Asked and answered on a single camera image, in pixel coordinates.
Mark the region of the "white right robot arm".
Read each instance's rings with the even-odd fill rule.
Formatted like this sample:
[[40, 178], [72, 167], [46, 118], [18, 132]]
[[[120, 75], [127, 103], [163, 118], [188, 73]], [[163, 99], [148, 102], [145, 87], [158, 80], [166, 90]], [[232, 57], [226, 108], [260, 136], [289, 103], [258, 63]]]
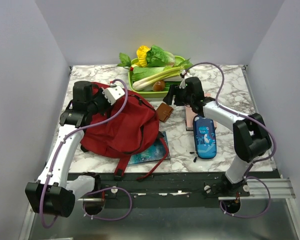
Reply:
[[218, 103], [216, 98], [205, 96], [197, 77], [186, 77], [179, 85], [170, 85], [163, 101], [167, 105], [189, 106], [198, 115], [232, 131], [236, 155], [216, 187], [218, 192], [226, 196], [237, 192], [256, 157], [262, 156], [270, 148], [276, 149], [275, 140], [260, 114], [247, 115]]

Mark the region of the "red student backpack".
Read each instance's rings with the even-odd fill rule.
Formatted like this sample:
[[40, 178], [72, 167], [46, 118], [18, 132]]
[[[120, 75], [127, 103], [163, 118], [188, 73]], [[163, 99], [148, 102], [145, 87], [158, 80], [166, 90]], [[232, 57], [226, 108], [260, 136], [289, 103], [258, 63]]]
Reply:
[[168, 156], [168, 146], [159, 131], [160, 120], [155, 108], [140, 94], [128, 91], [106, 111], [92, 116], [94, 126], [85, 131], [81, 149], [108, 158], [119, 159], [114, 171], [121, 180], [131, 156], [148, 149], [157, 139], [165, 148], [162, 163]]

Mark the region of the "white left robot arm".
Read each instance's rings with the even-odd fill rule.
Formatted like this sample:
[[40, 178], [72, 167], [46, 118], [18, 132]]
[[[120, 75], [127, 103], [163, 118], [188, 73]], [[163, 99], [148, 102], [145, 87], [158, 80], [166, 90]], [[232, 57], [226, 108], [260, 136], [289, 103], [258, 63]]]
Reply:
[[98, 174], [83, 173], [71, 182], [68, 174], [77, 147], [87, 127], [92, 125], [92, 117], [104, 113], [116, 102], [115, 93], [125, 94], [116, 85], [102, 86], [85, 80], [74, 83], [72, 100], [60, 115], [57, 141], [49, 159], [37, 180], [25, 187], [35, 213], [67, 218], [78, 199], [85, 194], [91, 198], [100, 194]]

